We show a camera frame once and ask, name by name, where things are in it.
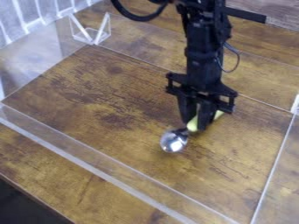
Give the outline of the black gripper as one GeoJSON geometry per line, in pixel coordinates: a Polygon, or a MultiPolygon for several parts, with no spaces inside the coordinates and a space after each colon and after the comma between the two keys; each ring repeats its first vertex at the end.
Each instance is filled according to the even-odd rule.
{"type": "Polygon", "coordinates": [[[176,96],[184,124],[196,116],[197,130],[204,131],[216,111],[232,113],[237,92],[221,82],[222,51],[213,55],[186,53],[186,74],[168,73],[165,92],[176,96]]]}

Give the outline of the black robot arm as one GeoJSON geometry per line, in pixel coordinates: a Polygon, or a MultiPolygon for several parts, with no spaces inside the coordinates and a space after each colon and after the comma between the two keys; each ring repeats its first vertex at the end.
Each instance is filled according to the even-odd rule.
{"type": "Polygon", "coordinates": [[[218,111],[230,113],[237,92],[221,82],[224,45],[230,37],[225,0],[180,0],[176,10],[186,38],[186,73],[168,73],[165,92],[176,96],[181,121],[204,131],[218,111]]]}

